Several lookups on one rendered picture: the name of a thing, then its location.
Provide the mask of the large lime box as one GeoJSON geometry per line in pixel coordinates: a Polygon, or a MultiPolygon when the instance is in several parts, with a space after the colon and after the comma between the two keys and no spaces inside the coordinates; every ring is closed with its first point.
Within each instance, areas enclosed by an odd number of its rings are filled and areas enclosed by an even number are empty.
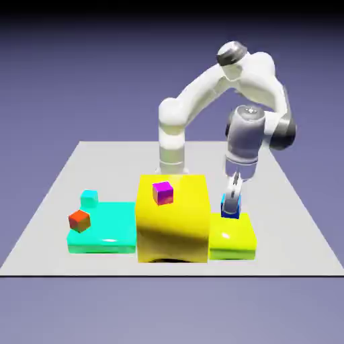
{"type": "Polygon", "coordinates": [[[210,260],[254,260],[257,239],[249,215],[239,219],[211,213],[209,236],[210,260]]]}

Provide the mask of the small cyan cube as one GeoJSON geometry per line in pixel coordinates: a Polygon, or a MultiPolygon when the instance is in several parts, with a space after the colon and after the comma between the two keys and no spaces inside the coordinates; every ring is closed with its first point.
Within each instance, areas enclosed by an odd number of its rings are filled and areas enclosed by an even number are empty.
{"type": "Polygon", "coordinates": [[[92,189],[85,189],[80,197],[81,208],[95,208],[98,203],[98,192],[92,189]]]}

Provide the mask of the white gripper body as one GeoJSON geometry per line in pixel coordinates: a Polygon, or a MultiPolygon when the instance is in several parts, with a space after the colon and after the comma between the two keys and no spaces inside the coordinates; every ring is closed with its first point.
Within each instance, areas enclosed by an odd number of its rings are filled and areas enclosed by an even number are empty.
{"type": "Polygon", "coordinates": [[[236,172],[232,177],[228,179],[228,185],[224,198],[224,211],[236,212],[239,204],[239,198],[241,195],[243,180],[241,174],[236,172]]]}

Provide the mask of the large cyan box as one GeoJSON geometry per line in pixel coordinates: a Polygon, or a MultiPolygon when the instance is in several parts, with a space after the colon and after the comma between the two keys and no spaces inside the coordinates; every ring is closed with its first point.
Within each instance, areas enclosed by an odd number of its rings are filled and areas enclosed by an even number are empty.
{"type": "Polygon", "coordinates": [[[70,229],[70,253],[135,253],[136,220],[133,202],[100,202],[95,208],[80,208],[88,213],[91,226],[78,233],[70,229]]]}

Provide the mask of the small blue cube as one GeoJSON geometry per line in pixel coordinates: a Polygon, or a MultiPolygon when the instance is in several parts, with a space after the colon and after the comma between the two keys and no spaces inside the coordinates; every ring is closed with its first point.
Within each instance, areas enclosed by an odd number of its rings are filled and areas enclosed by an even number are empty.
{"type": "Polygon", "coordinates": [[[234,212],[234,213],[228,213],[228,212],[223,211],[224,199],[225,199],[225,194],[222,195],[222,199],[221,199],[221,203],[220,203],[221,217],[239,219],[240,214],[241,214],[241,196],[239,196],[239,200],[238,200],[237,207],[236,207],[236,212],[234,212]]]}

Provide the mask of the small red cube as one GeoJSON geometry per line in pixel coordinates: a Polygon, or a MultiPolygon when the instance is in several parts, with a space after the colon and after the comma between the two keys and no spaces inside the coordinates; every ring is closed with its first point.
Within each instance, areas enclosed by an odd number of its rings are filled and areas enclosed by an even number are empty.
{"type": "Polygon", "coordinates": [[[77,210],[69,216],[70,229],[81,233],[91,226],[90,215],[82,210],[77,210]]]}

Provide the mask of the large yellow box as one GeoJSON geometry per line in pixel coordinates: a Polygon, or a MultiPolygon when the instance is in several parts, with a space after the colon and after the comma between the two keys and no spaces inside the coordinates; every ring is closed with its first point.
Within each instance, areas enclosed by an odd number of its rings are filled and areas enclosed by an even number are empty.
{"type": "Polygon", "coordinates": [[[204,175],[141,175],[135,205],[138,261],[207,262],[210,213],[204,175]],[[153,185],[165,181],[173,188],[173,202],[158,205],[153,185]]]}

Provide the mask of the small magenta cube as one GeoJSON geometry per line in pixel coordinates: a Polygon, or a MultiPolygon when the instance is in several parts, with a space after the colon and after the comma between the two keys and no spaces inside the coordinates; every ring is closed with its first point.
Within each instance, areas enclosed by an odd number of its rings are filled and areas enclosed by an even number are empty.
{"type": "Polygon", "coordinates": [[[168,181],[152,184],[153,199],[158,206],[173,203],[173,187],[168,181]]]}

